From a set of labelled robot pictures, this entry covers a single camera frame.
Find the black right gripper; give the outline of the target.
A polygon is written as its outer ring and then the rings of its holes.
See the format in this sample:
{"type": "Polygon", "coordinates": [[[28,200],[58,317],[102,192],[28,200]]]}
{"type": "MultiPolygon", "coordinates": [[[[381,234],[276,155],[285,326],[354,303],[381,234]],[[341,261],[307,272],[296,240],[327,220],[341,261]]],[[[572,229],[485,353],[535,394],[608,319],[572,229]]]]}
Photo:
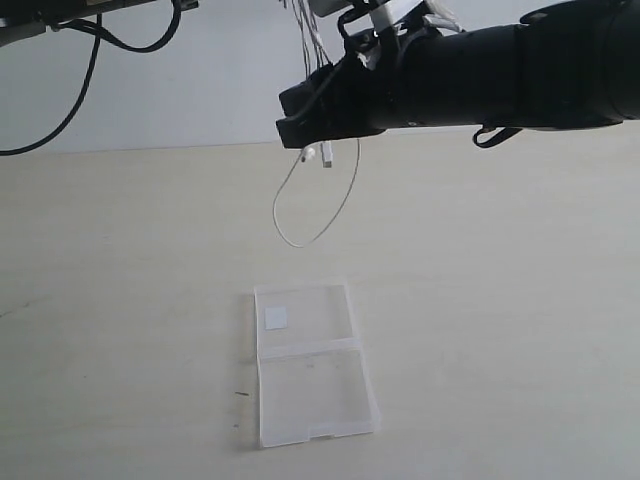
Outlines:
{"type": "Polygon", "coordinates": [[[413,53],[430,41],[428,29],[348,34],[344,56],[279,94],[276,121],[286,149],[324,141],[370,137],[392,129],[427,127],[428,108],[414,92],[425,62],[413,53]]]}

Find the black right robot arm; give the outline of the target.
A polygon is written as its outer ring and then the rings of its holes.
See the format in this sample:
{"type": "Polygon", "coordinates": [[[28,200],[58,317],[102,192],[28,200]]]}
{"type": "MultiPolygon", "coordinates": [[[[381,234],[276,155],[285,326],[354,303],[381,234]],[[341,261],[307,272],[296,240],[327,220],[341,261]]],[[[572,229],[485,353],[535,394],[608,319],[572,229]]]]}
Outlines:
{"type": "Polygon", "coordinates": [[[391,129],[473,125],[490,148],[524,130],[597,129],[639,117],[639,5],[565,1],[468,31],[432,1],[320,4],[344,29],[342,59],[283,91],[284,147],[391,129]]]}

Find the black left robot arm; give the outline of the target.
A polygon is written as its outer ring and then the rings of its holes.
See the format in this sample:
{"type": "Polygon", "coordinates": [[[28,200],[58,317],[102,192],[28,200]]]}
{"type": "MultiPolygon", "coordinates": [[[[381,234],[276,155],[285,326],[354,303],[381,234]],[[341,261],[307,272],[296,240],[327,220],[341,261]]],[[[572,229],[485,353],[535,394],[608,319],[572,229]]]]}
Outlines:
{"type": "Polygon", "coordinates": [[[1,34],[103,14],[151,3],[151,0],[1,0],[1,34]]]}

